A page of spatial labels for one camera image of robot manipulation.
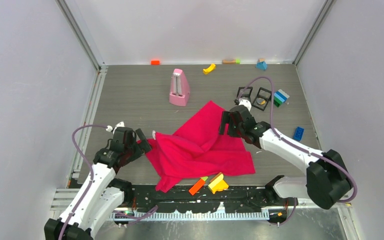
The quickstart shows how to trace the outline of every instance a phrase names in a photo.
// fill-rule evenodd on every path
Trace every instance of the small orange block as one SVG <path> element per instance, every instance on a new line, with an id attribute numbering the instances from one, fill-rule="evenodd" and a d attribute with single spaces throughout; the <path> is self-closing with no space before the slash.
<path id="1" fill-rule="evenodd" d="M 160 60 L 158 59 L 151 60 L 151 65 L 160 65 Z"/>
<path id="2" fill-rule="evenodd" d="M 236 59 L 223 59 L 223 64 L 236 64 Z"/>
<path id="3" fill-rule="evenodd" d="M 205 181 L 200 178 L 199 181 L 197 181 L 195 185 L 193 185 L 193 187 L 189 189 L 189 193 L 192 196 L 195 195 L 198 192 L 198 190 L 200 190 L 204 186 L 204 184 L 205 184 Z"/>

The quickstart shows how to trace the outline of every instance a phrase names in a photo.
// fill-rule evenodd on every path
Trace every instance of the gray table surface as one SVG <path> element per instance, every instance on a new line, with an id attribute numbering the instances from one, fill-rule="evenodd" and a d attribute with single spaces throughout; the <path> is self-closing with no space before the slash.
<path id="1" fill-rule="evenodd" d="M 275 89 L 289 94 L 289 99 L 279 108 L 275 107 L 274 125 L 283 134 L 292 137 L 297 126 L 305 129 L 302 143 L 318 148 L 316 134 L 304 93 L 292 64 L 270 64 L 266 71 L 256 69 L 252 64 L 218 64 L 208 75 L 202 70 L 208 65 L 117 65 L 110 66 L 103 84 L 96 110 L 95 124 L 112 125 L 124 121 L 127 127 L 141 128 L 146 137 L 152 137 L 152 130 L 173 134 L 193 114 L 208 101 L 213 101 L 229 110 L 234 107 L 238 87 L 244 87 L 252 79 L 269 76 Z M 186 107 L 169 103 L 170 81 L 173 70 L 182 69 L 190 85 L 190 99 Z M 253 85 L 252 100 L 259 87 L 270 89 L 267 80 L 262 79 Z M 263 112 L 252 108 L 256 121 L 269 122 L 270 106 Z M 92 160 L 95 152 L 105 147 L 111 135 L 101 128 L 91 131 L 86 156 Z M 252 153 L 256 174 L 225 177 L 229 185 L 264 185 L 277 175 L 300 177 L 303 173 L 279 156 L 261 151 L 253 145 L 245 144 Z M 82 166 L 79 183 L 88 174 Z M 145 156 L 129 163 L 117 174 L 117 178 L 133 184 L 157 184 L 160 177 Z M 194 184 L 197 179 L 185 179 L 180 184 Z"/>

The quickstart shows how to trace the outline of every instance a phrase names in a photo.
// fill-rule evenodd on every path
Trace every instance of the lego brick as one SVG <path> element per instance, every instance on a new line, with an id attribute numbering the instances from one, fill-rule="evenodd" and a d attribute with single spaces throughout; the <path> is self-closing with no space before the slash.
<path id="1" fill-rule="evenodd" d="M 280 101 L 278 98 L 274 98 L 274 103 L 277 103 L 279 106 L 283 104 L 282 101 Z"/>
<path id="2" fill-rule="evenodd" d="M 277 93 L 277 95 L 278 95 L 280 98 L 282 98 L 282 99 L 284 100 L 284 102 L 285 102 L 286 100 L 288 100 L 288 98 L 285 97 L 280 91 L 277 91 L 276 93 Z"/>
<path id="3" fill-rule="evenodd" d="M 257 63 L 255 67 L 265 71 L 267 69 L 267 63 L 265 61 L 262 61 Z"/>
<path id="4" fill-rule="evenodd" d="M 282 96 L 280 96 L 277 92 L 274 93 L 274 97 L 278 100 L 280 100 L 282 103 L 284 103 L 286 101 L 285 98 L 283 98 Z"/>
<path id="5" fill-rule="evenodd" d="M 301 139 L 303 139 L 303 134 L 304 134 L 304 128 L 298 126 L 295 129 L 295 134 L 293 135 L 293 139 L 299 142 L 301 141 Z"/>
<path id="6" fill-rule="evenodd" d="M 152 59 L 152 60 L 151 60 L 151 65 L 160 65 L 160 60 L 158 60 L 158 59 Z"/>
<path id="7" fill-rule="evenodd" d="M 287 99 L 289 98 L 289 95 L 284 92 L 282 89 L 279 89 L 278 92 L 280 92 L 283 96 L 285 96 Z"/>
<path id="8" fill-rule="evenodd" d="M 273 104 L 274 104 L 276 107 L 280 107 L 280 105 L 282 105 L 282 103 L 281 103 L 281 102 L 278 102 L 278 100 L 276 100 L 276 98 L 274 99 Z"/>

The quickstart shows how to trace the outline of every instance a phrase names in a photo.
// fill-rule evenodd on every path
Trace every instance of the light blue block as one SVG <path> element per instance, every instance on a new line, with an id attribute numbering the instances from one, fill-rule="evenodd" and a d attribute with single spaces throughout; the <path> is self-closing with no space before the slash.
<path id="1" fill-rule="evenodd" d="M 267 69 L 267 63 L 265 61 L 262 61 L 262 62 L 258 62 L 256 65 L 255 65 L 256 68 L 258 69 L 261 69 L 261 70 L 266 70 Z"/>
<path id="2" fill-rule="evenodd" d="M 282 103 L 284 103 L 286 101 L 283 97 L 279 96 L 279 94 L 277 92 L 274 93 L 274 97 L 279 99 Z"/>
<path id="3" fill-rule="evenodd" d="M 275 93 L 275 95 L 278 95 L 281 99 L 283 99 L 283 101 L 285 102 L 286 100 L 288 100 L 288 98 L 287 97 L 285 97 L 280 91 L 277 91 L 276 93 Z"/>

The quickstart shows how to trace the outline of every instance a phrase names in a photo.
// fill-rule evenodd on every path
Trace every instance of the wooden block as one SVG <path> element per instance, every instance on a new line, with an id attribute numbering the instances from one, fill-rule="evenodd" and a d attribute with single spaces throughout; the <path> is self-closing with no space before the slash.
<path id="1" fill-rule="evenodd" d="M 223 64 L 236 64 L 236 59 L 223 59 Z"/>
<path id="2" fill-rule="evenodd" d="M 209 182 L 210 183 L 212 183 L 214 181 L 220 182 L 220 180 L 222 180 L 223 177 L 224 177 L 223 173 L 220 172 L 219 174 L 215 175 L 215 177 L 213 177 Z"/>
<path id="3" fill-rule="evenodd" d="M 151 60 L 151 65 L 160 65 L 160 60 L 158 60 L 158 59 L 152 59 L 152 60 Z"/>
<path id="4" fill-rule="evenodd" d="M 208 188 L 211 190 L 212 194 L 229 188 L 229 185 L 223 179 L 217 184 L 212 185 L 213 183 L 215 183 L 215 181 L 208 185 Z"/>
<path id="5" fill-rule="evenodd" d="M 189 193 L 193 196 L 195 195 L 205 184 L 205 180 L 199 179 L 193 187 L 189 189 Z"/>

